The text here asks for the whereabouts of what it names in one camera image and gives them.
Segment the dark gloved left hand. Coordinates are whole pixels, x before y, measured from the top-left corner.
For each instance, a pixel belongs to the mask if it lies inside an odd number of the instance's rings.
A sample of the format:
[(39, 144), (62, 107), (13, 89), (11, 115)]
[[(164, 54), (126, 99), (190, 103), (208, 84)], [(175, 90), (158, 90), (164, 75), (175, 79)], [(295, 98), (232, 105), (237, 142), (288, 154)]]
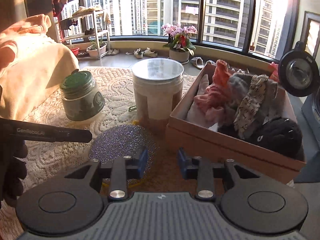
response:
[(22, 180), (27, 176), (25, 162), (28, 149), (24, 140), (1, 142), (1, 202), (15, 207), (17, 197), (23, 193)]

